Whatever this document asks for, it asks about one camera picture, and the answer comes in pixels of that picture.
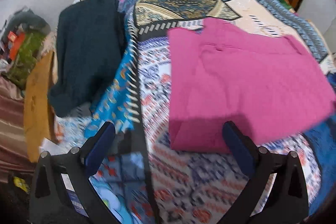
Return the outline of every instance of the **dark clothing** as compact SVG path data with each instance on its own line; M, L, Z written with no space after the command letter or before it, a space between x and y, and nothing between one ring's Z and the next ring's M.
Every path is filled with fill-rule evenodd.
M124 15L118 0L84 0L59 16L58 82L48 100L59 117L103 94L125 50Z

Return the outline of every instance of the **yellow object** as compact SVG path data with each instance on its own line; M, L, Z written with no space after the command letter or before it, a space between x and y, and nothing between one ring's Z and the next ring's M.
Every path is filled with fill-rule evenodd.
M54 114L47 97L48 90L52 86L52 65L53 51L50 51L37 62L27 78L23 124L28 158L31 162L38 161L39 146L44 138L56 141Z
M24 179L18 178L18 177L14 177L13 178L13 182L14 185L16 187L21 188L22 190L24 190L27 194L29 194L29 186L27 185L26 181Z

